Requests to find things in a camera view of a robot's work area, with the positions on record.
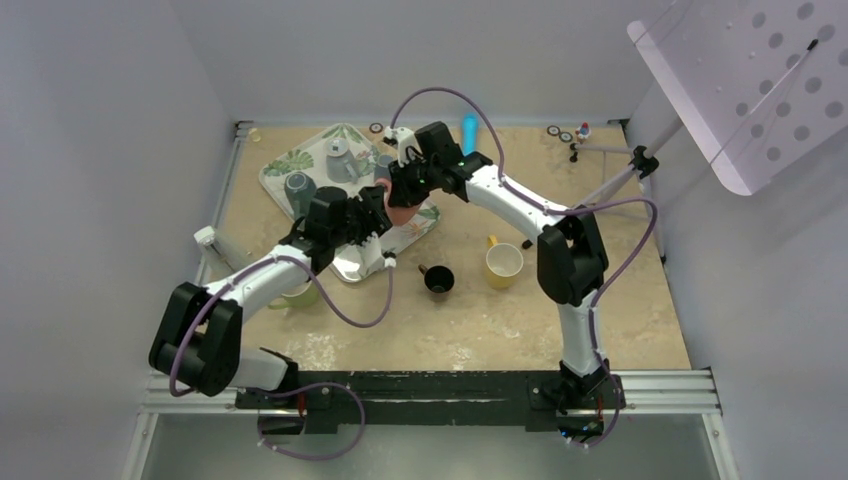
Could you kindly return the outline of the pink mug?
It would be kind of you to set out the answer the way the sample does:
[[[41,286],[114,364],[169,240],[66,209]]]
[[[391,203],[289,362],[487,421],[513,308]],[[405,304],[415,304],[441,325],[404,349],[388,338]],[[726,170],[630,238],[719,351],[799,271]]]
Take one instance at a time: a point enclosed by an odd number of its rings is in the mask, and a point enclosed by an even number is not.
[[[389,205],[389,197],[392,192],[392,183],[389,180],[380,178],[375,181],[374,185],[383,188],[383,206],[393,226],[402,226],[417,215],[421,208],[420,204],[412,207],[392,207]]]

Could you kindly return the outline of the brown small mug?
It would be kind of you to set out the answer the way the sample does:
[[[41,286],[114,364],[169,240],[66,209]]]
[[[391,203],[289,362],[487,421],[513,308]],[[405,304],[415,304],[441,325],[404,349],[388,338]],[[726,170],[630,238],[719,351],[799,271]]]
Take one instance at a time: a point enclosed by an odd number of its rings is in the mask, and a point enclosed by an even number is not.
[[[419,265],[418,271],[423,275],[425,288],[430,294],[447,294],[455,286],[455,275],[446,266],[435,265],[428,267]]]

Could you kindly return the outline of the yellow mug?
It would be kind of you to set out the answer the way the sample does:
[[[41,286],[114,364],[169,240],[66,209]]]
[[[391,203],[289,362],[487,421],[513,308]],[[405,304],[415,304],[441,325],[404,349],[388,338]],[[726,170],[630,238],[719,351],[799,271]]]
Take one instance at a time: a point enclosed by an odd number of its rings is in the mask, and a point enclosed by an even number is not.
[[[511,287],[524,267],[521,250],[509,243],[499,242],[495,235],[487,238],[485,255],[485,279],[496,290]]]

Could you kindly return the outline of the light green mug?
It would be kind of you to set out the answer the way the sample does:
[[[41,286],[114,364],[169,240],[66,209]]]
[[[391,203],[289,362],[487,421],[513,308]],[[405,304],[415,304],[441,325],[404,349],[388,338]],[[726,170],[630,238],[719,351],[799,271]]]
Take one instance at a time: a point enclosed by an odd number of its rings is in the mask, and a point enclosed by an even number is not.
[[[293,290],[281,294],[268,305],[270,310],[283,310],[287,308],[303,308],[315,304],[320,294],[311,282],[300,285]]]

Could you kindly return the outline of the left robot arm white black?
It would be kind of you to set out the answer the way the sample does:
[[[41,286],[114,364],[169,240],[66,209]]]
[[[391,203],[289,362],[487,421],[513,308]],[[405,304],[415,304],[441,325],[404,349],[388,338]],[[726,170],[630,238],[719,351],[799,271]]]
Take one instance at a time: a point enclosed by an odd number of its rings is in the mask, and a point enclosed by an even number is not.
[[[362,247],[383,260],[379,240],[392,227],[385,194],[383,185],[364,187],[355,196],[320,187],[306,215],[268,254],[208,285],[177,286],[148,357],[153,369],[167,375],[171,395],[213,397],[242,388],[259,390],[272,408],[292,405],[298,395],[296,363],[269,349],[243,349],[243,325],[283,294],[316,284],[344,246]]]

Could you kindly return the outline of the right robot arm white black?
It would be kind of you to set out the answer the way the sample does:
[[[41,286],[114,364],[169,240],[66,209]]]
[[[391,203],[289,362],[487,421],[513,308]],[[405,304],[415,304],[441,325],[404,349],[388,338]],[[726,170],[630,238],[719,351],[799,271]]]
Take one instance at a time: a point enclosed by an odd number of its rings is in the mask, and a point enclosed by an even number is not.
[[[391,208],[415,207],[441,190],[493,213],[533,242],[537,282],[557,306],[563,335],[564,399],[584,407],[604,386],[621,399],[623,389],[598,333],[597,306],[609,259],[593,212],[550,205],[525,187],[511,185],[490,158],[464,153],[442,122],[416,131],[388,128],[383,141],[398,154],[389,167]]]

